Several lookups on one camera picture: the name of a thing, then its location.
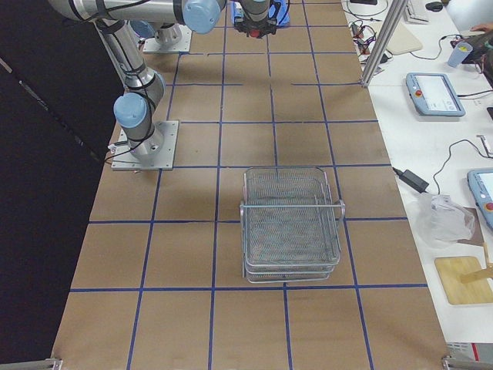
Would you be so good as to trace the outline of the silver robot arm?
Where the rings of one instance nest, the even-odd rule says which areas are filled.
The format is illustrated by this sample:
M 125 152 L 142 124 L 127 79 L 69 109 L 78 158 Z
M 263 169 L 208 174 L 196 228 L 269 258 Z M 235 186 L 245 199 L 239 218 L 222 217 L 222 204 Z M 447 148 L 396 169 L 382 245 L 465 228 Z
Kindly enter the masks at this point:
M 50 1 L 58 13 L 68 19 L 91 22 L 136 20 L 148 23 L 181 24 L 199 34 L 210 32 L 225 9 L 226 1 Z M 234 28 L 255 38 L 274 34 L 280 3 L 276 1 L 241 1 L 242 14 Z
M 123 75 L 125 92 L 113 105 L 116 121 L 126 135 L 130 153 L 140 160 L 150 158 L 163 144 L 163 134 L 153 123 L 164 95 L 163 78 L 147 66 L 127 22 L 98 19 L 96 29 Z

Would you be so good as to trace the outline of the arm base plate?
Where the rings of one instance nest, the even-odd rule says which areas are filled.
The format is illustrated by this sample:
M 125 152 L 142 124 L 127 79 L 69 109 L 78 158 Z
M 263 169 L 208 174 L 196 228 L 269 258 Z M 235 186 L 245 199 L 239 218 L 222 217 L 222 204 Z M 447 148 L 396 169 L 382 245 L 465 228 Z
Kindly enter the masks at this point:
M 188 53 L 191 46 L 192 31 L 185 25 L 174 24 L 161 28 L 147 39 L 143 45 L 145 54 Z
M 176 152 L 179 121 L 154 123 L 153 135 L 136 149 L 130 150 L 123 129 L 119 132 L 122 145 L 115 147 L 115 155 L 109 161 L 113 170 L 172 170 Z

